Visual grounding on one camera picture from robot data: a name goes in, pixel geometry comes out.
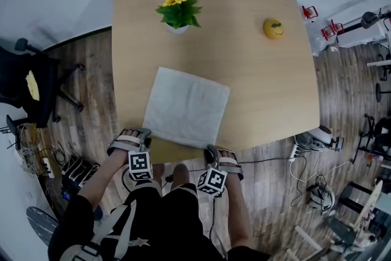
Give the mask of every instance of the white cable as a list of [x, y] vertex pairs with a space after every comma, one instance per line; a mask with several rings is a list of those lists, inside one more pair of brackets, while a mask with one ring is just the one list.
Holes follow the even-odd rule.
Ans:
[[[319, 168], [316, 168], [316, 165], [318, 164], [318, 162], [319, 162], [320, 159], [323, 159], [323, 163], [322, 163], [322, 165], [321, 165]], [[336, 168], [338, 168], [338, 167], [341, 167], [341, 166], [345, 165], [346, 163], [351, 163], [351, 162], [350, 162], [350, 161], [346, 161], [346, 162], [342, 163], [342, 164], [339, 165], [339, 166], [333, 167], [329, 172], [327, 172], [326, 175], [318, 175], [318, 171], [320, 171], [320, 170], [323, 168], [323, 166], [324, 166], [324, 157], [321, 156], [321, 157], [316, 161], [316, 163], [315, 163], [315, 172], [314, 172], [309, 178], [307, 178], [306, 180], [301, 180], [300, 178], [297, 178], [296, 176], [294, 176], [294, 175], [292, 174], [292, 170], [291, 170], [292, 163], [293, 163], [293, 162], [290, 162], [290, 164], [289, 164], [289, 173], [292, 175], [292, 177], [293, 177], [294, 179], [299, 180], [300, 182], [304, 182], [304, 183], [305, 183], [305, 182], [309, 181], [314, 175], [316, 175], [317, 177], [320, 177], [320, 176], [326, 177], [327, 175], [329, 175], [329, 174], [331, 173], [332, 170], [334, 170], [334, 169], [336, 169]]]
[[[48, 194], [49, 189], [53, 190], [53, 194]], [[46, 194], [46, 195], [55, 195], [55, 194], [56, 194], [56, 191], [55, 191], [54, 188], [52, 188], [52, 187], [47, 187], [47, 188], [46, 188], [46, 191], [45, 191], [45, 194]]]

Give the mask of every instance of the potted plant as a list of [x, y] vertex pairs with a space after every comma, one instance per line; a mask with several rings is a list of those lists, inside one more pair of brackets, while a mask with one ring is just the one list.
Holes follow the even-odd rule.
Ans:
[[188, 29], [189, 25], [200, 27], [195, 14], [201, 12], [202, 7], [195, 7], [198, 0], [166, 0], [156, 12], [163, 14], [161, 22], [176, 34], [181, 34]]

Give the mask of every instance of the white towel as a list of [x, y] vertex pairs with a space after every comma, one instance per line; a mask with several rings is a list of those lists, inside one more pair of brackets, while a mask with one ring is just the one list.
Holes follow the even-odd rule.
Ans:
[[204, 149], [216, 142], [229, 93], [229, 86], [160, 67], [142, 127], [158, 138]]

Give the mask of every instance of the black cable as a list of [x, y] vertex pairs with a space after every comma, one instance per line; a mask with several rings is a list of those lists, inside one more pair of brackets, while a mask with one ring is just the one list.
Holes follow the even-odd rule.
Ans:
[[[47, 150], [49, 150], [52, 153], [52, 156], [48, 156], [48, 154], [45, 152]], [[44, 149], [41, 149], [40, 151], [38, 151], [37, 153], [33, 154], [32, 156], [38, 155], [41, 152], [45, 152], [44, 157], [54, 160], [54, 163], [56, 164], [56, 166], [59, 168], [60, 171], [61, 171], [60, 167], [64, 166], [67, 163], [67, 161], [65, 160], [65, 153], [64, 153], [64, 151], [61, 151], [61, 149], [53, 150], [52, 148], [44, 148]], [[61, 154], [63, 159], [58, 160], [57, 154]]]
[[209, 231], [209, 240], [212, 241], [212, 230], [213, 230], [213, 226], [214, 226], [214, 214], [215, 214], [215, 210], [216, 209], [216, 198], [214, 197], [213, 198], [213, 217], [212, 217], [212, 226], [210, 227], [210, 231]]
[[312, 152], [311, 150], [302, 151], [298, 156], [294, 156], [293, 158], [271, 158], [271, 159], [265, 159], [265, 160], [259, 160], [259, 161], [249, 161], [249, 162], [238, 162], [238, 164], [253, 164], [253, 163], [261, 163], [266, 161], [272, 161], [272, 160], [289, 160], [289, 159], [296, 159], [300, 158], [302, 153], [305, 152]]
[[[298, 179], [298, 182], [296, 184], [296, 189], [299, 191], [300, 195], [298, 195], [297, 197], [295, 197], [292, 201], [291, 201], [291, 207], [295, 207], [297, 206], [301, 199], [303, 198], [303, 195], [306, 194], [308, 192], [308, 190], [306, 192], [302, 192], [300, 189], [299, 189], [299, 183], [300, 183], [300, 179], [301, 177], [303, 176], [304, 172], [305, 172], [305, 168], [307, 167], [307, 159], [305, 158], [305, 156], [302, 156], [301, 154], [299, 156], [297, 156], [297, 158], [304, 158], [304, 168], [303, 168], [303, 171], [301, 172], [300, 176], [299, 176], [299, 179]], [[293, 204], [293, 202], [296, 200], [296, 199], [299, 199], [299, 201], [296, 203], [296, 204]]]
[[124, 180], [125, 173], [127, 172], [128, 169], [129, 169], [129, 167], [127, 167], [127, 168], [122, 172], [121, 181], [122, 181], [123, 187], [125, 187], [125, 189], [126, 189], [127, 191], [129, 191], [129, 193], [130, 193], [130, 189], [125, 185], [125, 180]]
[[[51, 148], [43, 148], [43, 149], [39, 150], [38, 152], [33, 153], [32, 155], [25, 155], [24, 157], [25, 158], [32, 158], [32, 157], [35, 157], [36, 155], [39, 155], [41, 152], [45, 152], [46, 150], [49, 150], [54, 156], [56, 155]], [[59, 164], [57, 163], [57, 160], [53, 156], [49, 156], [45, 152], [43, 157], [53, 160], [54, 162], [52, 162], [52, 164], [54, 163], [61, 172], [61, 168], [60, 168]]]
[[16, 145], [16, 141], [13, 144], [10, 144], [7, 149], [11, 148], [13, 145]]
[[386, 19], [387, 19], [387, 18], [383, 19], [383, 24], [384, 24], [384, 27], [387, 29], [387, 32], [389, 32], [390, 30], [388, 29], [388, 27], [387, 27], [387, 25], [386, 25]]
[[[65, 159], [65, 150], [64, 150], [64, 147], [62, 146], [62, 144], [59, 141], [57, 141], [57, 143], [60, 145], [61, 149], [56, 149], [54, 151], [54, 158], [56, 159], [56, 162], [59, 164], [59, 166], [64, 166], [67, 163], [67, 160]], [[57, 159], [57, 154], [58, 153], [62, 155], [62, 160], [58, 160]]]

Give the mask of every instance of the office chair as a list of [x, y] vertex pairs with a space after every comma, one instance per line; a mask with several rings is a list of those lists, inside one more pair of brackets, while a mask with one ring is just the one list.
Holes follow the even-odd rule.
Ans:
[[[53, 122], [59, 122], [60, 116], [56, 112], [57, 96], [69, 102], [79, 112], [83, 110], [80, 102], [74, 101], [60, 89], [76, 69], [84, 69], [82, 64], [76, 64], [58, 78], [59, 60], [50, 58], [28, 45], [26, 39], [19, 39], [15, 44], [15, 50], [29, 50], [34, 54], [14, 54], [0, 46], [0, 102], [16, 108], [23, 107], [27, 113], [27, 119], [13, 121], [7, 117], [7, 126], [12, 133], [18, 131], [18, 126], [23, 123], [36, 123], [37, 128], [46, 127], [50, 114]], [[31, 97], [28, 89], [26, 77], [29, 71], [34, 74], [37, 82], [39, 101]]]

